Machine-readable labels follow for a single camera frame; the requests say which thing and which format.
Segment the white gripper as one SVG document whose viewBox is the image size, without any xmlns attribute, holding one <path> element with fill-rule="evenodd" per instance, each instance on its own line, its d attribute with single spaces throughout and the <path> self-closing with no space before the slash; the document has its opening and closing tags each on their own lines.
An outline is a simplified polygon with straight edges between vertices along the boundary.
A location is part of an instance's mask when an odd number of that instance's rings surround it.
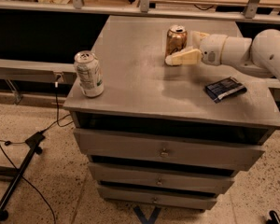
<svg viewBox="0 0 280 224">
<path fill-rule="evenodd" d="M 191 31 L 190 39 L 192 47 L 168 55 L 165 58 L 167 65 L 193 65 L 201 60 L 205 64 L 221 65 L 221 54 L 227 39 L 226 35 L 209 35 L 208 33 Z"/>
</svg>

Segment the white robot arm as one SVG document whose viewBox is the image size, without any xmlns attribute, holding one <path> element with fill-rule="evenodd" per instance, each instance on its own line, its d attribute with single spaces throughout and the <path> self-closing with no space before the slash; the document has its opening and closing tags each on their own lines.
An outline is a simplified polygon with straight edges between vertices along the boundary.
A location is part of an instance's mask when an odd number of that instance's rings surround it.
<svg viewBox="0 0 280 224">
<path fill-rule="evenodd" d="M 263 30 L 254 38 L 196 31 L 190 35 L 192 45 L 166 56 L 167 65 L 228 65 L 252 77 L 276 77 L 280 82 L 279 30 Z"/>
</svg>

